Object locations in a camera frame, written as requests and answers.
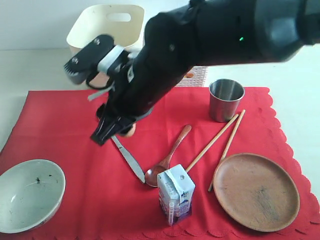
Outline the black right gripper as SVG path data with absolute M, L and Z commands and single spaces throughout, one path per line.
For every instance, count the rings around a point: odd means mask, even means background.
M 106 104 L 96 111 L 90 138 L 99 146 L 145 115 L 190 70 L 190 54 L 176 44 L 146 44 L 133 60 L 119 45 L 108 47 L 104 70 L 114 81 Z

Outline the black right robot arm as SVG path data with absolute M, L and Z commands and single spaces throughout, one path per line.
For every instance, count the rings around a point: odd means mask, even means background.
M 132 60 L 102 36 L 107 51 L 97 69 L 113 86 L 91 139 L 103 145 L 127 131 L 194 66 L 285 62 L 319 41 L 317 0 L 192 0 L 152 17 Z

